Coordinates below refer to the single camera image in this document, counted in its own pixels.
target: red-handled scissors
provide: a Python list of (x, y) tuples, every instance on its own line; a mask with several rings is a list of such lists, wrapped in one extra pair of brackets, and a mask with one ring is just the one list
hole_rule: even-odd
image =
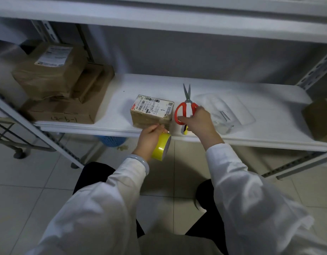
[(179, 125), (185, 125), (183, 122), (180, 122), (178, 120), (178, 110), (179, 108), (182, 106), (183, 107), (183, 116), (186, 117), (186, 107), (187, 107), (187, 103), (190, 103), (191, 104), (191, 108), (192, 108), (192, 113), (193, 115), (195, 114), (195, 111), (196, 111), (196, 108), (198, 107), (198, 105), (196, 103), (193, 103), (191, 101), (191, 84), (189, 85), (188, 87), (188, 92), (185, 88), (185, 85), (184, 85), (184, 92), (185, 92), (185, 96), (186, 96), (186, 100), (185, 102), (182, 102), (180, 105), (178, 105), (178, 107), (175, 109), (175, 113), (174, 113), (174, 119), (175, 119), (175, 122)]

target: yellow tape roll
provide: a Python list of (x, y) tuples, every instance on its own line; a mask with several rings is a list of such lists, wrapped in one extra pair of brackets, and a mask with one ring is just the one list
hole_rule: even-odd
[(162, 161), (167, 154), (170, 142), (171, 135), (169, 133), (161, 133), (159, 136), (158, 144), (152, 153), (152, 158)]

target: small cardboard package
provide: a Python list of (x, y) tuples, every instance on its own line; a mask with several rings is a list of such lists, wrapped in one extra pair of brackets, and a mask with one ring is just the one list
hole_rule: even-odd
[(303, 109), (302, 115), (315, 140), (327, 142), (327, 98), (321, 98)]
[(29, 100), (23, 105), (20, 112), (30, 121), (94, 124), (100, 104), (113, 77), (113, 68), (105, 66), (104, 71), (88, 91), (84, 104), (56, 101), (51, 98), (41, 101)]
[(86, 94), (93, 86), (94, 82), (101, 74), (102, 70), (103, 70), (103, 65), (87, 64), (81, 76), (78, 78), (75, 86), (73, 87), (72, 94), (69, 98), (64, 96), (55, 96), (52, 97), (51, 99), (83, 104), (85, 101)]
[(132, 108), (133, 126), (147, 128), (153, 124), (163, 124), (169, 130), (174, 102), (138, 95)]
[(42, 42), (16, 66), (12, 76), (33, 100), (69, 97), (86, 63), (82, 46)]

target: caster wheel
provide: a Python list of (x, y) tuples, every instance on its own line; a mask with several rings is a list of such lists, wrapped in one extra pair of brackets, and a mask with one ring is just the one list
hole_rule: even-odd
[(76, 165), (76, 164), (74, 164), (74, 163), (71, 163), (71, 166), (70, 166), (72, 169), (77, 169), (78, 168), (78, 166)]
[(13, 158), (15, 159), (23, 159), (23, 158), (26, 158), (26, 154), (23, 152), (22, 149), (18, 149), (16, 150), (16, 153), (13, 155)]

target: white sleeve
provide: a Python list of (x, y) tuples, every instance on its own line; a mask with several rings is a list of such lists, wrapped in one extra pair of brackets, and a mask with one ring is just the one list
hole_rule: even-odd
[(136, 205), (145, 176), (144, 165), (127, 158), (107, 182), (80, 189), (27, 254), (140, 254)]
[(230, 255), (327, 254), (308, 230), (314, 219), (305, 208), (248, 172), (230, 145), (210, 147), (206, 158)]

